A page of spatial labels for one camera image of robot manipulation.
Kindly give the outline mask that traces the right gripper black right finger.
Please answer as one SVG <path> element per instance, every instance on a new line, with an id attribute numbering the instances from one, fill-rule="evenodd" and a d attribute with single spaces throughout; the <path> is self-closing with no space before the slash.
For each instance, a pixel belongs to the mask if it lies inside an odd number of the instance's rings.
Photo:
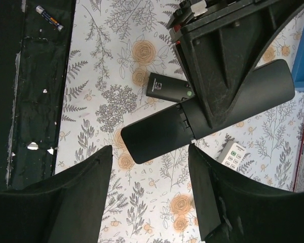
<path id="1" fill-rule="evenodd" d="M 188 168 L 202 242 L 304 242 L 304 192 L 250 179 L 194 144 Z"/>

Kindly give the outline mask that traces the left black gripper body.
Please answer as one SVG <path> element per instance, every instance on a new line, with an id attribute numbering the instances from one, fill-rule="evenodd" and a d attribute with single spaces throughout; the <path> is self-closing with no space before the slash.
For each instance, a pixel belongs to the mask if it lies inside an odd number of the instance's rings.
<path id="1" fill-rule="evenodd" d="M 173 49 L 261 51 L 268 1 L 182 1 L 167 23 Z"/>

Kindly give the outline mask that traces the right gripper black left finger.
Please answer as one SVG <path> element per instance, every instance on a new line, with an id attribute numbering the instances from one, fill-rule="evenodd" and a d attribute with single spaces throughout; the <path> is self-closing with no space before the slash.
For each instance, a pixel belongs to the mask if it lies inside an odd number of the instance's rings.
<path id="1" fill-rule="evenodd" d="M 0 191 L 0 242 L 98 242 L 112 146 L 22 190 Z"/>

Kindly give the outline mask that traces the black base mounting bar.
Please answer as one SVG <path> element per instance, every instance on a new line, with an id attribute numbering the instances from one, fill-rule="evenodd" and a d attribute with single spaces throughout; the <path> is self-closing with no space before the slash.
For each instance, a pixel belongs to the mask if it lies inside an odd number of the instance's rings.
<path id="1" fill-rule="evenodd" d="M 54 173 L 74 14 L 75 1 L 0 1 L 0 191 Z"/>

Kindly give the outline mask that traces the white air conditioner remote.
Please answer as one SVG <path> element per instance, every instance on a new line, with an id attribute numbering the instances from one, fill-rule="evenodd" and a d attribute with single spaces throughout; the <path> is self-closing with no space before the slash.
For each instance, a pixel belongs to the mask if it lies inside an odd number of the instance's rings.
<path id="1" fill-rule="evenodd" d="M 246 149 L 234 141 L 228 141 L 220 153 L 217 162 L 232 169 L 237 170 L 246 154 Z"/>

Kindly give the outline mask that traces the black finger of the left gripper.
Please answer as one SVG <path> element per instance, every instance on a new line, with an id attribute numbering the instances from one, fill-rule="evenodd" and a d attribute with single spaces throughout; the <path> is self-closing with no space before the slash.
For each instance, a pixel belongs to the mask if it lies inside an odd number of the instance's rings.
<path id="1" fill-rule="evenodd" d="M 304 1 L 268 1 L 263 30 L 268 46 L 261 51 L 203 51 L 189 45 L 176 51 L 178 61 L 194 91 L 207 124 L 217 127 L 233 110 L 246 81 L 275 37 L 304 9 Z"/>

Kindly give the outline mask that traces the black remote with back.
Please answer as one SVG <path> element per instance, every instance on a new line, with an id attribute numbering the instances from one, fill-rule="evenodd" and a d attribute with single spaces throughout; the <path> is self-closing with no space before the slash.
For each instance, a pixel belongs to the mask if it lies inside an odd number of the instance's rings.
<path id="1" fill-rule="evenodd" d="M 133 160 L 142 164 L 290 101 L 294 96 L 289 66 L 285 60 L 278 59 L 252 72 L 233 110 L 217 127 L 207 124 L 193 97 L 122 128 L 121 137 Z"/>

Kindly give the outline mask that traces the black slim remote control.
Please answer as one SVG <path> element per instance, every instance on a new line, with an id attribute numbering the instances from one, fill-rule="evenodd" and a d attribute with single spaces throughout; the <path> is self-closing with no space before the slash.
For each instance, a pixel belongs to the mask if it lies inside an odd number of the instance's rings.
<path id="1" fill-rule="evenodd" d="M 151 72 L 148 77 L 146 96 L 171 102 L 181 102 L 195 94 L 185 80 Z"/>

